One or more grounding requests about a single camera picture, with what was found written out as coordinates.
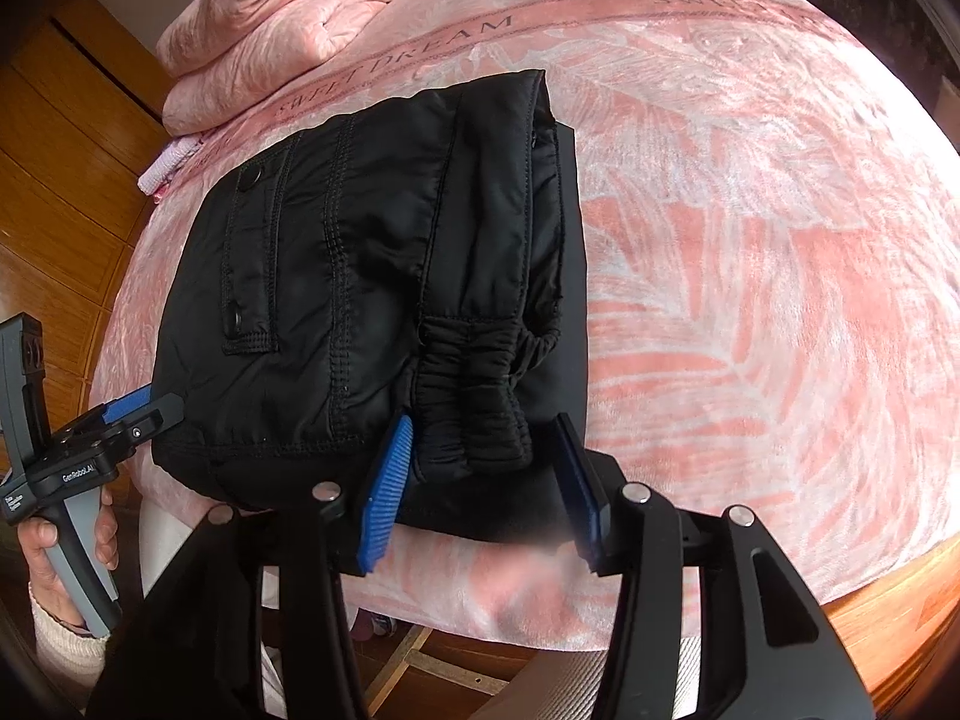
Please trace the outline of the person's left hand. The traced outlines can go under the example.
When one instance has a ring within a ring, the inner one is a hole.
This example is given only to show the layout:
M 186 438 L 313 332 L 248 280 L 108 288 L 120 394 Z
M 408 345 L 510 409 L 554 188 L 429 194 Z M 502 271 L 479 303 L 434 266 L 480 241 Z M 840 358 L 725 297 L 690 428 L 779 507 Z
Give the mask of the person's left hand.
M 104 488 L 57 504 L 18 527 L 37 605 L 64 628 L 103 639 L 121 621 L 112 569 L 116 517 Z

